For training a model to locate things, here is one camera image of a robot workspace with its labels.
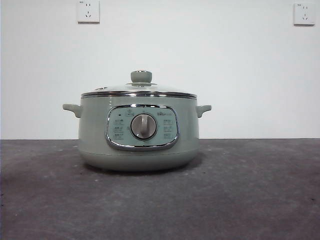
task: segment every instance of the wall socket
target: wall socket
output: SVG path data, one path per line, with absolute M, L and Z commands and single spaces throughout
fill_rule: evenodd
M 316 5 L 314 3 L 295 3 L 293 5 L 293 24 L 313 26 L 316 23 Z
M 76 3 L 76 18 L 79 24 L 100 23 L 99 0 L 78 0 Z

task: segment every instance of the pot handle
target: pot handle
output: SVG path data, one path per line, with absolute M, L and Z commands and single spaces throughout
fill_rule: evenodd
M 74 115 L 77 118 L 81 118 L 82 106 L 79 106 L 79 105 L 76 105 L 76 104 L 63 104 L 62 108 L 64 110 L 68 110 L 68 111 L 74 112 Z
M 198 118 L 201 118 L 204 112 L 211 110 L 211 105 L 196 106 L 195 110 L 196 114 L 198 115 Z

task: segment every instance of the cooker base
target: cooker base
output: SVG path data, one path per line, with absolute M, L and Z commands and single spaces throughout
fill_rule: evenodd
M 113 171 L 137 172 L 180 167 L 190 162 L 198 151 L 140 156 L 102 155 L 83 151 L 80 153 L 84 161 L 94 167 Z

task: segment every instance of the lid handle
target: lid handle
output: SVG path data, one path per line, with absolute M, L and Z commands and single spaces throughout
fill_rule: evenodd
M 151 83 L 152 72 L 146 70 L 138 70 L 131 72 L 131 81 L 133 83 Z

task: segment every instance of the dark gray floor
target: dark gray floor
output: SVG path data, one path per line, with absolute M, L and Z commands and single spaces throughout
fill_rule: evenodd
M 2 239 L 320 239 L 320 139 L 200 143 L 185 167 L 121 173 L 76 140 L 3 140 Z

